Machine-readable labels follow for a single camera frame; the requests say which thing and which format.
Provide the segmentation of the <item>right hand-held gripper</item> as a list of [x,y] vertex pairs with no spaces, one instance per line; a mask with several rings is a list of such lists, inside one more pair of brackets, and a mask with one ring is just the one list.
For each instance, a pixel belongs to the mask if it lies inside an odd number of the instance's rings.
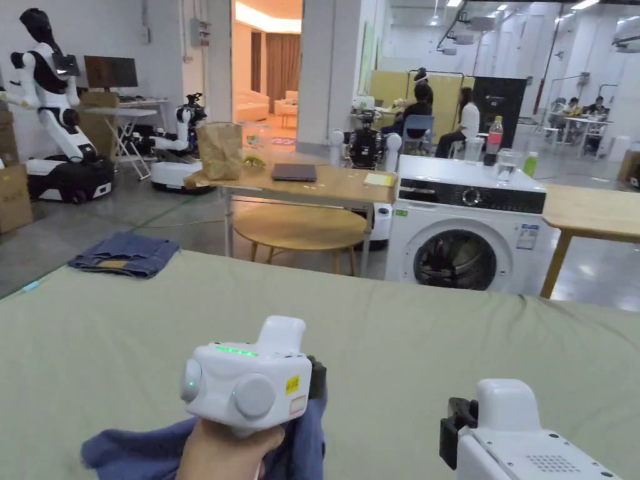
[[476,398],[450,397],[439,422],[439,456],[456,479],[618,479],[542,428],[533,390],[517,379],[483,379]]

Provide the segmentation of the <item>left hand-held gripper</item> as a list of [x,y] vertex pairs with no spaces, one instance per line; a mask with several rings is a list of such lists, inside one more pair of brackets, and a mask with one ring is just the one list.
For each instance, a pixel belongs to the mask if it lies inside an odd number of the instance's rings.
[[301,351],[305,330],[302,319],[269,316],[255,343],[197,347],[181,379],[186,412],[240,438],[301,417],[327,393],[327,369]]

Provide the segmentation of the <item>person's left hand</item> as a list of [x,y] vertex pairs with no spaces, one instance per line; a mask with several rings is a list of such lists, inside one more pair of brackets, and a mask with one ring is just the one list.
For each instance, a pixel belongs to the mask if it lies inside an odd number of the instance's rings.
[[237,437],[230,427],[200,419],[189,435],[176,479],[260,479],[264,457],[284,441],[281,426]]

